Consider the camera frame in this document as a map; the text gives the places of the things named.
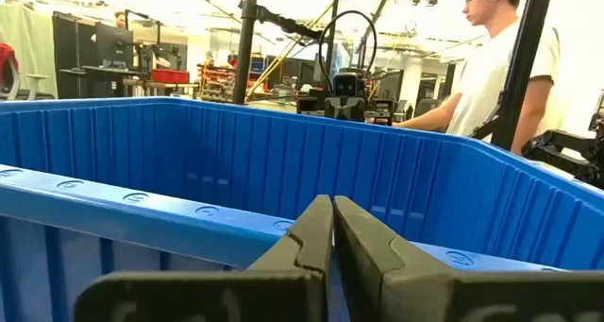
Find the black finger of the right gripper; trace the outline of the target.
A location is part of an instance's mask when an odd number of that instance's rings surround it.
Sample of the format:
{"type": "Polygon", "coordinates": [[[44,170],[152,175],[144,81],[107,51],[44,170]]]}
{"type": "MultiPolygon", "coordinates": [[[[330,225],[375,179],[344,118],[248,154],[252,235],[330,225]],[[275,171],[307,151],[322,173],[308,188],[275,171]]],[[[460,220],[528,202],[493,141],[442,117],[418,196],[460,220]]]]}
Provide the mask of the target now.
{"type": "Polygon", "coordinates": [[[343,97],[327,97],[324,101],[324,116],[326,118],[344,120],[344,104],[345,98],[343,97]]]}
{"type": "Polygon", "coordinates": [[[363,122],[365,107],[366,103],[362,97],[348,97],[344,106],[346,119],[355,122],[363,122]]]}

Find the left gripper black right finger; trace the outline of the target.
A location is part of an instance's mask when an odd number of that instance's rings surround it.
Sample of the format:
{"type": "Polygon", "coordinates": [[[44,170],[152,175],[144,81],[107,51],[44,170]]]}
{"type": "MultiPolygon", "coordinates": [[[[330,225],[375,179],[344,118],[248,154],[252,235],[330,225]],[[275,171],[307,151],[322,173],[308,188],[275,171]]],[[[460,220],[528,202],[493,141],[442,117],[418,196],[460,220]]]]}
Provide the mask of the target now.
{"type": "Polygon", "coordinates": [[[455,269],[345,196],[334,234],[353,321],[600,321],[597,271],[455,269]]]}

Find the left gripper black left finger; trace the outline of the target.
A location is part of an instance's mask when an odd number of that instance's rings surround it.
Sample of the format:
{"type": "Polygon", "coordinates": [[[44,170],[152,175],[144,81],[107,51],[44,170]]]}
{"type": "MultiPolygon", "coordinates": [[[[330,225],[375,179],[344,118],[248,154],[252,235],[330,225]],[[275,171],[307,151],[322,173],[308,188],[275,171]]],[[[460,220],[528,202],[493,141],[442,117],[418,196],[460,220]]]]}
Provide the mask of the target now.
{"type": "Polygon", "coordinates": [[[76,300],[80,322],[328,319],[333,206],[315,197],[286,234],[241,271],[117,272],[76,300]]]}

